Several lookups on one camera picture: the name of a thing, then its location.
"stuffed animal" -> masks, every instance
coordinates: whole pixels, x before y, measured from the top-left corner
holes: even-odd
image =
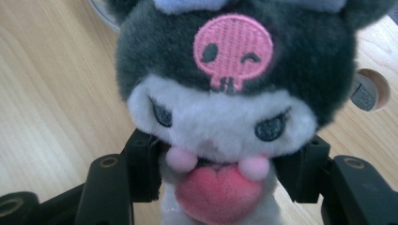
[[[397,0],[107,0],[116,77],[161,154],[162,224],[281,224],[272,158],[332,121],[356,32]]]

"white plush face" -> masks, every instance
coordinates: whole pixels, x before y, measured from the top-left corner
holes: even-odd
[[[168,116],[156,115],[154,104]],[[142,131],[219,163],[293,153],[313,137],[317,127],[310,108],[285,90],[229,96],[200,92],[156,75],[147,76],[133,89],[128,107]],[[159,122],[159,118],[168,121]],[[282,128],[276,131],[279,135],[272,141],[260,140],[256,128],[262,121],[275,124],[274,118],[283,118],[283,125],[277,126]]]

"wooden surface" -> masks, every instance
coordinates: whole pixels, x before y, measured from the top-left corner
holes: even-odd
[[[398,189],[398,27],[390,18],[360,33],[360,68],[382,73],[390,104],[363,112],[348,102],[321,131],[332,155],[371,162]],[[116,34],[85,0],[0,1],[0,196],[46,201],[80,185],[95,158],[119,153],[134,125],[115,84]],[[320,206],[289,201],[286,224],[321,224]],[[159,203],[135,206],[136,224],[160,224]]]

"plush heart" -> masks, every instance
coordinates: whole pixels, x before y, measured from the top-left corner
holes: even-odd
[[[237,165],[195,169],[176,186],[176,199],[191,217],[209,224],[232,224],[259,203],[264,181],[244,178]]]

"black eye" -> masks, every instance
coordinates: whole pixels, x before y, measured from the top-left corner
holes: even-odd
[[[263,142],[270,143],[277,140],[283,134],[286,125],[286,113],[262,121],[255,126],[255,136]]]
[[[156,101],[151,99],[153,105],[153,114],[156,120],[165,128],[170,128],[173,125],[172,113],[163,106],[159,105]]]
[[[219,47],[214,44],[210,43],[206,46],[205,50],[203,51],[202,62],[210,63],[216,60],[217,55],[219,54]]]
[[[242,59],[240,59],[240,63],[241,63],[241,64],[245,64],[246,61],[248,61],[248,60],[250,60],[250,61],[252,61],[252,62],[254,62],[254,63],[259,63],[259,62],[261,61],[261,60],[260,60],[260,57],[258,57],[257,54],[255,54],[255,53],[253,53],[253,52],[250,52],[250,53],[245,54],[245,55],[242,57]]]

